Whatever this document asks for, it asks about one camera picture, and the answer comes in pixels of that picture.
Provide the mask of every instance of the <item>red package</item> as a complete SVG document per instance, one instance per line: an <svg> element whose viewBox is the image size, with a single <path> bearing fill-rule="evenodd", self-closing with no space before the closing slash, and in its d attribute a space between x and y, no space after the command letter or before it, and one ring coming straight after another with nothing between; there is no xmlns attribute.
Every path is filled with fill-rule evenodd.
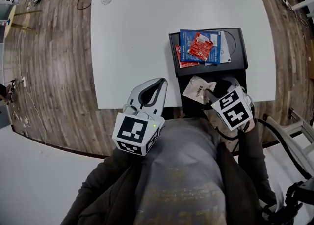
<svg viewBox="0 0 314 225"><path fill-rule="evenodd" d="M188 53L196 56L200 60L206 61L213 46L214 43L211 42L206 36L196 33Z"/></svg>
<svg viewBox="0 0 314 225"><path fill-rule="evenodd" d="M178 57L180 68L186 68L186 67L192 67L192 66L199 65L198 62L181 62L180 61L180 46L176 45L175 47L176 47L176 51L177 51L177 57Z"/></svg>

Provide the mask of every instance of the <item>dark jacket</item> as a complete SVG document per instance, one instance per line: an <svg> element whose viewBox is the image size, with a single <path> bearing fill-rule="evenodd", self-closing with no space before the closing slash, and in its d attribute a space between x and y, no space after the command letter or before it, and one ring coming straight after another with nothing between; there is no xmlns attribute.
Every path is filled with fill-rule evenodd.
<svg viewBox="0 0 314 225"><path fill-rule="evenodd" d="M274 205L265 156L255 127L240 138L239 164L224 143L217 148L226 197L227 224L262 224L259 199ZM115 149L88 175L61 225L131 225L143 157Z"/></svg>

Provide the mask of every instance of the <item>wooden floor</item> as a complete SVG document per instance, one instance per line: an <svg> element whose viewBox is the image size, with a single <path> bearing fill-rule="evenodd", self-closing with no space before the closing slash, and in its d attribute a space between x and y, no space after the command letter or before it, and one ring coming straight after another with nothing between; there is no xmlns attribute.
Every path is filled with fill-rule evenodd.
<svg viewBox="0 0 314 225"><path fill-rule="evenodd" d="M26 11L22 0L17 12ZM268 13L276 55L276 100L256 103L256 115L264 113L285 125L291 106L310 120L313 82L307 79L306 40L310 29L297 23L279 0L263 0ZM301 0L289 0L291 4ZM20 84L10 113L17 132L73 150L110 155L111 134L121 109L99 110L94 89L90 47L90 8L76 9L78 0L42 0L32 10L30 27L38 34L12 28L5 42L5 81L26 77L27 93ZM84 0L87 6L91 0ZM23 16L15 21L21 23ZM213 125L222 126L208 113ZM262 141L274 138L262 133Z"/></svg>

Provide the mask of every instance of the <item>gray fabric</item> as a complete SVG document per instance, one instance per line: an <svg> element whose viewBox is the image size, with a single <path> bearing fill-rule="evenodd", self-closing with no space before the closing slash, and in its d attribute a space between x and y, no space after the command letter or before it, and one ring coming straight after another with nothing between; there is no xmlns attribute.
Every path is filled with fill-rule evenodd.
<svg viewBox="0 0 314 225"><path fill-rule="evenodd" d="M226 224L216 133L204 119L166 121L142 162L135 224Z"/></svg>

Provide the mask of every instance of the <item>white packet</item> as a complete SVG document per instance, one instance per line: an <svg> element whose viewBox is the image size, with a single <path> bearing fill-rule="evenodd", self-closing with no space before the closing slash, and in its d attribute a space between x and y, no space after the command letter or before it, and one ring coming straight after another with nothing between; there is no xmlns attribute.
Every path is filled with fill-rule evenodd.
<svg viewBox="0 0 314 225"><path fill-rule="evenodd" d="M198 76L193 76L185 88L182 96L188 97L205 105L209 102L209 98L207 97L205 90L210 89L213 91L216 84L216 82L207 83L204 79Z"/></svg>

